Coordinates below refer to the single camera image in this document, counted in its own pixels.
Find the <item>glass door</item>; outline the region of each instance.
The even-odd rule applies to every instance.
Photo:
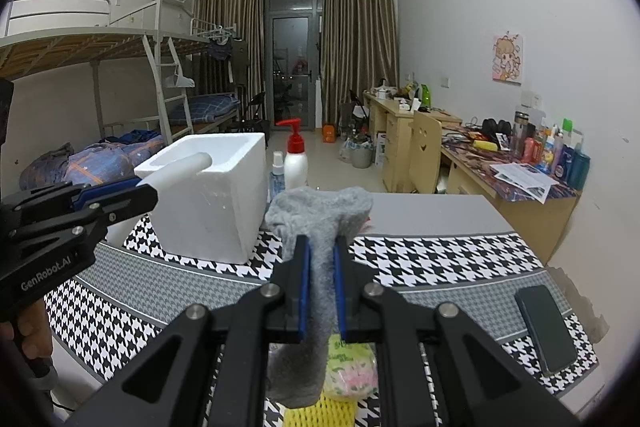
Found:
[[[265,0],[267,109],[271,123],[300,118],[316,126],[320,0]]]

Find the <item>white tube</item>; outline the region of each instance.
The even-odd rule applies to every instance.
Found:
[[[198,172],[208,169],[213,160],[206,152],[196,152],[186,158],[168,163],[156,172],[152,172],[145,179],[138,183],[140,185],[151,185],[158,192],[160,199],[162,192],[175,185],[177,182],[196,175]],[[131,217],[115,225],[111,225],[107,230],[107,243],[113,247],[121,248],[124,240],[129,236],[133,227],[140,220],[139,217]]]

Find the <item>wall stain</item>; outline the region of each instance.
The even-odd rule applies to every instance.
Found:
[[[546,270],[556,282],[564,297],[569,301],[571,308],[574,309],[574,313],[584,327],[590,343],[599,343],[609,331],[609,325],[604,316],[596,317],[591,301],[587,297],[580,295],[578,288],[575,287],[574,282],[569,279],[569,276],[562,268],[548,266]]]

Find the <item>silver screw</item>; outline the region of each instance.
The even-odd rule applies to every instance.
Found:
[[[368,282],[364,285],[364,293],[369,297],[380,297],[384,290],[384,287],[377,282]]]
[[[459,311],[460,309],[455,304],[453,304],[453,302],[443,302],[440,306],[438,306],[438,312],[446,319],[452,319],[453,317],[458,315]]]
[[[188,319],[197,321],[204,317],[206,311],[206,308],[202,304],[192,304],[187,308],[185,314],[187,315]]]
[[[260,286],[260,293],[267,298],[275,297],[280,293],[280,286],[272,282],[268,282],[267,284]]]

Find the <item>gray sock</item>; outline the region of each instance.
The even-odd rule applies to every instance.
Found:
[[[337,329],[333,249],[335,238],[348,242],[360,231],[373,198],[359,187],[319,192],[308,187],[285,190],[274,198],[265,222],[282,238],[284,261],[293,256],[296,237],[309,238],[310,289],[306,337],[269,355],[267,397],[289,409],[309,407],[320,398],[330,334]]]

